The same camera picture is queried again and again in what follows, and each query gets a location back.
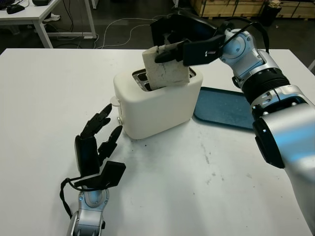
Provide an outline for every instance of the robotic hand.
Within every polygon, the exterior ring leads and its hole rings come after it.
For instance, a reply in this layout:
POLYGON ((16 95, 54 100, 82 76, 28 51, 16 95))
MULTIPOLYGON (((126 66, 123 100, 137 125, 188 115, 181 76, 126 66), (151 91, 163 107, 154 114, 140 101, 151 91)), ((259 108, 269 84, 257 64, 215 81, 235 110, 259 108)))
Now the robotic hand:
POLYGON ((181 61, 185 66, 210 63, 217 58, 234 73, 252 108, 253 129, 265 161, 282 168, 290 178, 304 218, 315 235, 315 106, 291 85, 269 55, 268 34, 258 22, 228 18, 220 27, 186 12, 151 24, 154 44, 181 42, 171 52, 160 54, 156 63, 181 61), (235 29, 230 20, 249 24, 235 29), (263 35, 266 51, 258 50, 245 31, 255 26, 263 35))
POLYGON ((126 169, 123 163, 107 161, 100 172, 104 159, 110 157, 116 148, 116 141, 122 131, 121 125, 115 128, 108 141, 102 143, 97 149, 94 135, 109 123, 110 118, 107 116, 111 110, 112 105, 109 104, 103 111, 96 113, 88 121, 82 133, 75 138, 77 165, 81 176, 66 178, 61 183, 60 191, 63 206, 71 219, 67 236, 101 235, 102 229, 105 228, 103 211, 109 200, 108 188, 118 185, 126 169), (79 210, 73 215, 64 199, 63 189, 67 183, 80 191, 78 196, 79 210))

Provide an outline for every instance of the gray floor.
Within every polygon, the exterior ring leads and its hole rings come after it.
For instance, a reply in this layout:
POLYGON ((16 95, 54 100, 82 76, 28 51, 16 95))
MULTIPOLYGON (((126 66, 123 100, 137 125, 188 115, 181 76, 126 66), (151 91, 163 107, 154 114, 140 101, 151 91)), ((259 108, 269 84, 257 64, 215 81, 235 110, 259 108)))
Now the gray floor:
MULTIPOLYGON (((190 7, 187 0, 181 0, 181 7, 190 7)), ((172 13, 172 0, 99 0, 97 10, 92 10, 95 29, 99 34, 99 40, 96 47, 103 45, 104 32, 106 27, 114 20, 121 18, 145 18, 151 19, 158 15, 167 15, 172 13)), ((58 22, 52 25, 57 28, 68 29, 71 21, 61 2, 53 11, 62 16, 58 22)), ((83 1, 72 0, 71 15, 74 19, 74 31, 88 31, 88 19, 83 1)), ((224 19, 213 19, 212 22, 219 25, 224 19)), ((130 30, 138 25, 147 25, 150 20, 121 20, 111 25, 106 33, 105 45, 123 44, 129 39, 130 30)), ((276 19, 270 26, 266 27, 270 37, 270 48, 272 49, 290 49, 307 67, 314 60, 315 56, 315 27, 314 20, 304 21, 303 19, 276 19)), ((38 35, 26 26, 20 26, 21 33, 13 36, 7 29, 0 29, 0 53, 5 48, 42 48, 38 35)), ((54 28, 48 26, 47 30, 54 31, 54 28)), ((255 29, 250 32, 256 38, 256 44, 263 48, 263 42, 260 34, 255 29)), ((77 38, 71 41, 61 41, 67 38, 52 38, 54 47, 77 48, 76 45, 62 45, 65 43, 80 44, 82 48, 93 48, 94 40, 77 38)), ((151 31, 149 26, 137 27, 132 31, 131 40, 123 45, 116 47, 106 47, 106 49, 147 49, 152 47, 151 31)))

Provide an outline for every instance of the toaster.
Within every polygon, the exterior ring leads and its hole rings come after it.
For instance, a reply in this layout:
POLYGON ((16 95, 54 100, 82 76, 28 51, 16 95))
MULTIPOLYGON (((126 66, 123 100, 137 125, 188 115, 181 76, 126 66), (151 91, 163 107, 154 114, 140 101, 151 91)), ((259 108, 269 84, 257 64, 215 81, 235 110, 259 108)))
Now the toaster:
POLYGON ((115 76, 118 120, 133 139, 144 139, 179 125, 192 117, 203 76, 189 69, 189 83, 151 90, 146 70, 126 71, 115 76))

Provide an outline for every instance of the black strap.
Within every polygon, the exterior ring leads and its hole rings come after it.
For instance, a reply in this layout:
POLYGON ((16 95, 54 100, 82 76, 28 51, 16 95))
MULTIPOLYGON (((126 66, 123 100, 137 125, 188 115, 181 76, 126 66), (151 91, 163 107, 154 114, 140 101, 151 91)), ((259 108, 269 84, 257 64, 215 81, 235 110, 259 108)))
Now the black strap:
MULTIPOLYGON (((64 199, 63 189, 64 189, 64 187, 66 186, 67 183, 70 183, 70 181, 72 181, 72 180, 78 180, 78 179, 81 179, 81 177, 72 178, 72 179, 66 178, 60 184, 60 194, 59 194, 59 196, 60 196, 61 201, 63 202, 64 209, 68 213, 70 219, 72 218, 72 212, 71 212, 71 209, 70 209, 68 203, 64 199)), ((101 229, 105 229, 105 221, 102 222, 101 229)))
POLYGON ((64 206, 65 211, 68 213, 68 215, 71 219, 72 218, 71 209, 64 199, 64 192, 63 192, 63 189, 68 182, 69 182, 69 178, 66 178, 64 181, 61 182, 59 196, 60 196, 61 201, 63 202, 63 206, 64 206))

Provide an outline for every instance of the white desk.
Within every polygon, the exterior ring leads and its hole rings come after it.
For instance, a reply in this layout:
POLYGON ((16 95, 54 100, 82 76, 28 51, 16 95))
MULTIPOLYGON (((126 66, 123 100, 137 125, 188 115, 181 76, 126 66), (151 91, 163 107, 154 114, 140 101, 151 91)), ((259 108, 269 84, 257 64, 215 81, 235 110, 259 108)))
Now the white desk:
MULTIPOLYGON (((74 137, 109 103, 113 77, 143 67, 141 52, 8 49, 0 56, 2 235, 66 233, 59 190, 65 177, 78 176, 74 137)), ((314 75, 289 50, 271 55, 315 102, 314 75)), ((198 68, 203 86, 237 91, 227 65, 198 68)), ((97 134, 99 144, 117 114, 97 134)), ((123 133, 118 143, 111 160, 126 171, 110 189, 105 236, 311 235, 287 175, 265 163, 251 132, 191 119, 140 141, 123 133)), ((77 195, 65 189, 72 210, 77 195)))
POLYGON ((47 6, 35 6, 30 0, 30 5, 23 11, 14 14, 7 14, 6 11, 0 11, 0 25, 34 25, 45 48, 53 48, 49 36, 84 36, 96 38, 90 4, 84 0, 91 32, 65 32, 65 33, 47 33, 42 21, 55 8, 61 0, 51 0, 47 6))

